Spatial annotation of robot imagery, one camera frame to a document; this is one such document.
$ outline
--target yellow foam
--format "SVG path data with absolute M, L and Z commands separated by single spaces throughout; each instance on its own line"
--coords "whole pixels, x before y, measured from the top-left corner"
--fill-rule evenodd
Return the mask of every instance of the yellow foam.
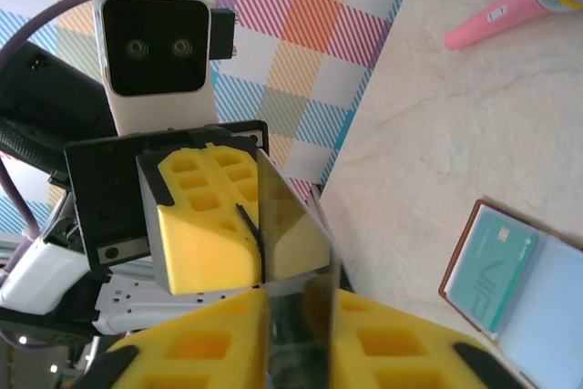
M 133 334 L 110 349 L 139 348 L 113 389 L 262 389 L 269 322 L 267 293 L 253 289 Z
M 159 163 L 174 205 L 158 205 L 169 291 L 211 292 L 261 280 L 257 242 L 237 211 L 257 225 L 257 164 L 245 151 L 183 148 Z
M 452 348 L 471 337 L 339 291 L 332 389 L 486 389 Z

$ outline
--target cable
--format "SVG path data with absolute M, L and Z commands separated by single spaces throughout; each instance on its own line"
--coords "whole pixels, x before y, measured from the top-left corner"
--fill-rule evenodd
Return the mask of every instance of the cable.
M 84 4 L 85 2 L 88 1 L 89 0 L 60 0 L 54 5 L 49 6 L 44 11 L 38 13 L 35 17 L 31 18 L 20 29 L 18 29 L 15 32 L 15 34 L 11 36 L 10 39 L 0 49 L 0 70 L 2 70 L 6 66 L 8 61 L 10 61 L 10 58 L 12 58 L 15 55 L 18 48 L 28 38 L 30 38 L 32 34 L 34 34 L 38 29 L 48 24 L 51 20 L 54 20 L 55 18 L 59 17 L 61 14 L 65 13 L 69 9 Z M 7 274 L 0 276 L 0 287 L 2 287 L 2 284 L 5 282 L 6 278 L 10 274 L 10 271 L 16 266 L 16 264 L 25 254 L 26 250 L 30 248 L 30 245 L 32 245 L 33 241 L 40 234 L 40 227 L 38 226 L 38 222 L 35 219 L 35 215 L 28 208 L 28 204 L 26 204 L 25 199 L 18 191 L 18 188 L 12 181 L 12 178 L 10 178 L 8 170 L 6 169 L 6 165 L 1 159 L 0 159 L 0 185 L 4 189 L 6 196 L 12 201 L 13 204 L 15 204 L 18 213 L 20 213 L 28 228 L 25 241 L 18 245 L 18 247 L 12 254 L 12 257 L 6 264 L 5 270 Z M 0 330 L 0 337 L 4 338 L 5 341 L 7 341 L 10 345 L 16 348 L 22 348 L 27 350 L 38 350 L 57 346 L 48 343 L 22 345 L 21 343 L 18 342 L 13 333 L 6 332 L 4 330 Z

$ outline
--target camera lens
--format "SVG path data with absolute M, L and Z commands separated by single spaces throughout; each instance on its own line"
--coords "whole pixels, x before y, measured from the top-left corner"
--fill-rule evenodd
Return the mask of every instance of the camera lens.
M 180 38 L 172 45 L 172 53 L 178 58 L 186 58 L 192 53 L 192 44 L 186 38 Z
M 148 45 L 142 40 L 130 40 L 129 43 L 126 44 L 126 53 L 135 59 L 143 58 L 148 54 Z

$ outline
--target white camera housing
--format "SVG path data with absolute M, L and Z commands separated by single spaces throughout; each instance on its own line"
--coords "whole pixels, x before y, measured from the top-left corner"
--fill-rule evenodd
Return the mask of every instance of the white camera housing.
M 125 5 L 139 6 L 134 11 Z M 169 5 L 172 14 L 168 13 Z M 120 136 L 170 128 L 197 128 L 219 122 L 209 62 L 210 9 L 215 6 L 213 0 L 93 0 L 101 76 Z M 197 28 L 195 44 L 190 44 L 188 39 L 180 40 L 189 43 L 190 55 L 187 56 L 192 59 L 173 60 L 169 52 L 160 48 L 160 42 L 156 50 L 150 52 L 147 44 L 136 46 L 132 43 L 142 41 L 138 38 L 122 43 L 125 36 L 134 31 L 146 36 L 145 40 L 153 38 L 156 41 L 163 39 L 165 34 L 169 40 L 174 38 L 170 34 L 179 32 L 176 29 L 181 26 L 189 32 L 192 26 L 176 20 L 176 13 L 180 17 L 189 16 L 199 24 L 194 26 Z M 184 48 L 178 44 L 175 40 L 171 45 L 175 57 L 179 53 L 175 48 Z M 122 47 L 129 54 L 128 59 L 122 56 Z M 144 52 L 146 61 L 138 59 Z M 182 83 L 184 89 L 177 89 Z

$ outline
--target black camera face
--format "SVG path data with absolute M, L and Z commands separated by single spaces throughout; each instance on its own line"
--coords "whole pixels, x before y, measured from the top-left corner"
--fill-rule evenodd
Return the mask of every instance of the black camera face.
M 200 90 L 207 73 L 209 9 L 196 0 L 107 0 L 109 80 L 126 97 Z

